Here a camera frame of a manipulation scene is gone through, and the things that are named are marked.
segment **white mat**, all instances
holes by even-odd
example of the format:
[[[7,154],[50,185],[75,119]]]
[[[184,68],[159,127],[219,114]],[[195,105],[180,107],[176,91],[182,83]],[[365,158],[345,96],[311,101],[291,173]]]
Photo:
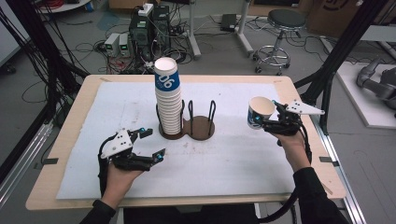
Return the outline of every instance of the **white mat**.
[[[372,91],[356,85],[358,73],[366,65],[367,63],[343,63],[337,71],[337,76],[367,127],[396,129],[396,118],[394,118],[396,111],[390,109],[376,98]],[[375,74],[371,77],[371,80],[379,82],[382,72],[394,66],[380,64],[375,69]]]
[[[276,139],[247,125],[248,100],[261,95],[278,101],[272,84],[181,83],[194,115],[207,116],[215,100],[215,134],[206,141],[185,135],[170,141],[158,132],[153,83],[113,83],[100,86],[66,166],[57,199],[100,197],[96,155],[105,139],[125,127],[152,128],[137,139],[134,153],[150,156],[166,147],[163,162],[139,176],[127,198],[292,192],[292,170]],[[184,110],[188,118],[188,109]]]

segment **stack of paper cups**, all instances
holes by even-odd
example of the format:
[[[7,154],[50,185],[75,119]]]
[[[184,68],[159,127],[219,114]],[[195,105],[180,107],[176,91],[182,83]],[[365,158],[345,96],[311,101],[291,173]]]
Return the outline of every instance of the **stack of paper cups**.
[[[160,58],[154,64],[155,94],[158,112],[167,134],[177,134],[182,125],[181,90],[178,78],[177,63],[172,58]]]

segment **round stool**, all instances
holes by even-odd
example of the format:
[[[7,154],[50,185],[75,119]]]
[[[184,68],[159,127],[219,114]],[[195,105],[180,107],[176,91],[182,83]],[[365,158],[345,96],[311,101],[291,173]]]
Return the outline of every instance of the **round stool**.
[[[282,67],[290,66],[289,54],[280,48],[283,34],[286,32],[298,32],[305,26],[305,18],[300,13],[288,9],[275,9],[268,13],[268,23],[280,30],[279,36],[273,46],[263,46],[256,50],[253,54],[253,60],[257,61],[256,73],[260,73],[261,63],[267,63],[272,66],[278,66],[278,76],[282,75]]]

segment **power strip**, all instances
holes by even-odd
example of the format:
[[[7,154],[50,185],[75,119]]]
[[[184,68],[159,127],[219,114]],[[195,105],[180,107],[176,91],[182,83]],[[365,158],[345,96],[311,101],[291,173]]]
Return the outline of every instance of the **power strip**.
[[[152,11],[153,8],[154,8],[154,5],[146,3],[145,5],[143,5],[143,9],[139,10],[137,12],[137,14],[139,16],[147,17],[149,15],[149,13]]]

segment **black sleeve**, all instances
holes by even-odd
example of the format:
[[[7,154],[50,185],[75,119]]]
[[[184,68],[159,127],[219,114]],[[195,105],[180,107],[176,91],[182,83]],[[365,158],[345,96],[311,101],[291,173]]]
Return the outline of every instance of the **black sleeve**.
[[[333,201],[327,198],[315,170],[304,168],[293,175],[304,224],[348,223]]]
[[[93,209],[82,219],[80,224],[108,224],[116,211],[100,200],[93,202]]]

